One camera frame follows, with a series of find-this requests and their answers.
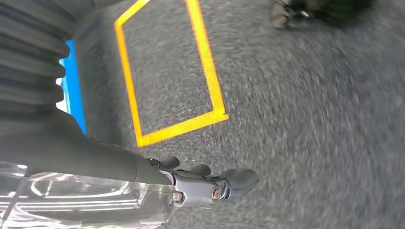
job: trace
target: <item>screw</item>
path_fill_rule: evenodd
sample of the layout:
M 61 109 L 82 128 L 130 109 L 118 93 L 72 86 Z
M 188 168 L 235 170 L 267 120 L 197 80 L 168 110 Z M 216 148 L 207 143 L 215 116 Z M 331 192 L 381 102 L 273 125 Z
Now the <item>screw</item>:
M 211 200 L 213 202 L 218 201 L 221 198 L 222 190 L 218 186 L 215 186 L 211 191 Z
M 173 194 L 173 200 L 174 201 L 180 201 L 182 199 L 182 194 L 180 192 L 175 192 Z

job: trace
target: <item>asphalt ground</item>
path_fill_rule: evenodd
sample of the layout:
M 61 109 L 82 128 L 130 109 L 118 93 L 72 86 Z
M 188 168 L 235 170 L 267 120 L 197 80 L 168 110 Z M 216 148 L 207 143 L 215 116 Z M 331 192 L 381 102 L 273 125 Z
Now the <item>asphalt ground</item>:
M 239 201 L 180 209 L 170 229 L 405 228 L 405 2 L 355 28 L 278 31 L 269 0 L 200 1 L 229 120 L 137 148 L 114 21 L 87 18 L 76 48 L 87 131 L 183 168 L 252 168 Z M 184 0 L 151 0 L 124 24 L 144 133 L 212 109 Z

